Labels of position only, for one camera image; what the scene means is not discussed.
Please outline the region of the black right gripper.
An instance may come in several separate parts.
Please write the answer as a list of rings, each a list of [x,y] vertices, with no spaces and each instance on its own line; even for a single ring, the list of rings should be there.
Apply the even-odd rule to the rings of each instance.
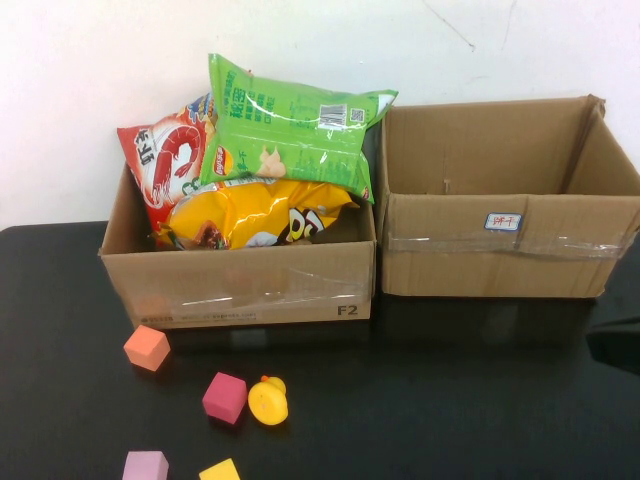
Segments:
[[[640,371],[639,319],[628,318],[592,327],[586,334],[591,357],[602,364],[632,373]]]

